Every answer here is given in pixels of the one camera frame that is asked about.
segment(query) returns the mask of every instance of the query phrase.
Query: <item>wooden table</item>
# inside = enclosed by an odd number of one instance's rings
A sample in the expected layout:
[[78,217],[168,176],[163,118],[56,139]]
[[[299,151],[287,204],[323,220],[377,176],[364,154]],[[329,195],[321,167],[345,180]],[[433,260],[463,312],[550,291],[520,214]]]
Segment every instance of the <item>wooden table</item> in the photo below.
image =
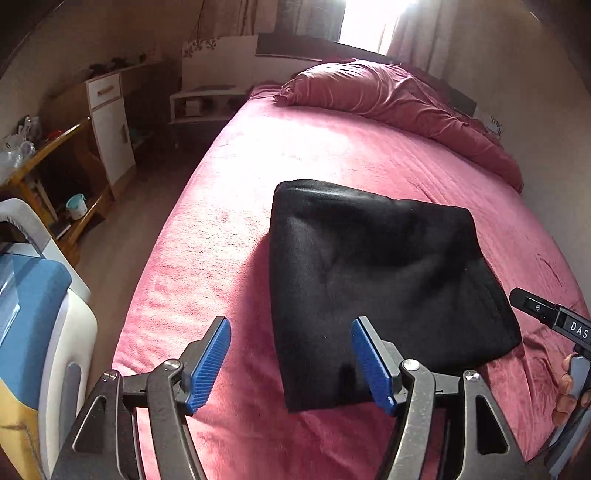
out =
[[90,131],[92,131],[92,122],[90,118],[86,118],[81,123],[73,126],[56,139],[41,147],[3,185],[12,194],[25,200],[51,233],[47,210],[40,203],[26,180],[35,167],[45,160],[49,154],[53,153],[61,145],[68,143],[69,147],[72,148],[76,160],[86,173],[93,192],[93,196],[86,200],[88,211],[84,217],[72,222],[70,229],[60,239],[56,239],[52,234],[52,238],[72,266],[76,266],[80,259],[80,252],[77,245],[78,237],[95,214],[98,213],[105,218],[112,203],[112,192],[105,168],[101,160],[88,148],[88,135]]

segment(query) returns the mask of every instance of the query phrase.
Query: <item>pink pillow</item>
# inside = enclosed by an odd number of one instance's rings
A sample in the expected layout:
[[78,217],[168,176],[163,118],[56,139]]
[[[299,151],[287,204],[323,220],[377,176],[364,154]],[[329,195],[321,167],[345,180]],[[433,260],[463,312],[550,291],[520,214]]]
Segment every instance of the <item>pink pillow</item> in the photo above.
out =
[[521,171],[507,152],[429,85],[396,65],[365,60],[317,65],[287,82],[275,102],[355,113],[431,138],[499,175],[518,192],[523,189]]

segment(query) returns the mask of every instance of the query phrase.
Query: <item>wooden floor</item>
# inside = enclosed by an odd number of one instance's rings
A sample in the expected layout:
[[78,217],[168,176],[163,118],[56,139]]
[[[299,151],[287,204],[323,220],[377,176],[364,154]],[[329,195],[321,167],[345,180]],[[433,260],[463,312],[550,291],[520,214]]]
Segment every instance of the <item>wooden floor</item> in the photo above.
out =
[[149,155],[108,218],[80,239],[76,270],[90,288],[98,334],[88,390],[111,367],[125,316],[158,234],[203,153]]

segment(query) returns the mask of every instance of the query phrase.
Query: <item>small bucket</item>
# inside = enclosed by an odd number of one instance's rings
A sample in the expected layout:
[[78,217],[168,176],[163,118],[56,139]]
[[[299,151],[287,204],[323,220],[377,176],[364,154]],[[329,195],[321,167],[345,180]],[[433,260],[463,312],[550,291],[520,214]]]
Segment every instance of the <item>small bucket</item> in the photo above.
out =
[[84,201],[84,195],[81,193],[74,195],[68,200],[68,203],[66,203],[66,209],[70,213],[72,220],[79,220],[84,217],[86,212],[88,212],[88,207]]

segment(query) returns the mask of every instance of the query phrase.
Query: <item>drawer handle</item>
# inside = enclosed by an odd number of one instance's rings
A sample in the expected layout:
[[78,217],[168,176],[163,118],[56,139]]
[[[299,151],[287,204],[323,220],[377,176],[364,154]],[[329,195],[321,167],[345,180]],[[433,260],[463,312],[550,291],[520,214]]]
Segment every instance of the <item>drawer handle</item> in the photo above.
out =
[[127,128],[125,128],[125,124],[121,125],[121,138],[124,144],[129,142],[129,136],[127,135]]
[[109,85],[107,88],[103,88],[102,90],[96,92],[96,94],[100,97],[102,95],[106,95],[109,92],[112,92],[113,90],[115,90],[115,85]]

